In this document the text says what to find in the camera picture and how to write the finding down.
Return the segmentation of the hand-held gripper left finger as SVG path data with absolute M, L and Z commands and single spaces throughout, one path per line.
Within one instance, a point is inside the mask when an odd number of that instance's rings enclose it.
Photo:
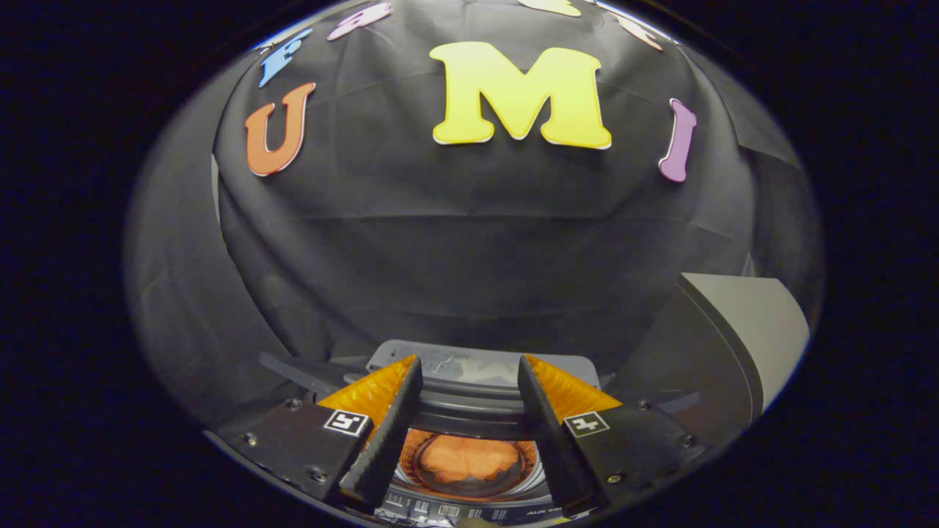
M 286 491 L 370 513 L 384 501 L 422 388 L 420 359 L 410 355 L 318 403 L 285 399 L 211 438 Z

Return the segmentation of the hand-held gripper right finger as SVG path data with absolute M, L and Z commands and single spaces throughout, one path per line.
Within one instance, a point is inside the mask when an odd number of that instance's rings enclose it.
M 704 463 L 708 447 L 653 403 L 623 403 L 524 354 L 517 385 L 554 504 L 604 516 L 646 500 Z

